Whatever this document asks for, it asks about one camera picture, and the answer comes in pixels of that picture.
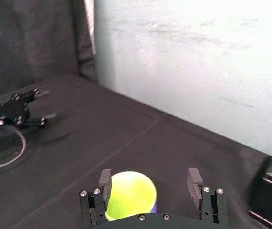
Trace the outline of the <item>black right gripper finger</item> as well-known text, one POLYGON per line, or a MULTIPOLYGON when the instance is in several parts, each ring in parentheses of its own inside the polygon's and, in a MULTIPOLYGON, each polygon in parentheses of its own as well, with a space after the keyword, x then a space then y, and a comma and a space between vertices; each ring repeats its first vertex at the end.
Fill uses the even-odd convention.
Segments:
POLYGON ((111 170, 104 169, 101 172, 98 187, 92 191, 84 189, 79 192, 80 227, 94 227, 108 221, 105 213, 108 209, 111 190, 111 170))
POLYGON ((189 168, 187 186, 196 208, 200 212, 200 220, 212 226, 229 224, 225 191, 204 184, 197 168, 189 168))
POLYGON ((40 91, 37 88, 23 93, 23 98, 25 99, 25 102, 31 103, 37 99, 43 98, 44 96, 47 96, 51 93, 50 90, 47 91, 40 91))
POLYGON ((48 114, 44 117, 27 117, 19 124, 20 128, 44 128, 56 121, 56 114, 48 114))

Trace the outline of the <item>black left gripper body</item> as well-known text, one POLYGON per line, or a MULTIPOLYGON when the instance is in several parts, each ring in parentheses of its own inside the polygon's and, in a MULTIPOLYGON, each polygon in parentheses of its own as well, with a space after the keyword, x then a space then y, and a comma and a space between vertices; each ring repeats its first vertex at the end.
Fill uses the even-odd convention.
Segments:
POLYGON ((0 121, 4 124, 19 125, 30 117, 28 103, 30 94, 14 94, 8 101, 0 103, 0 121))

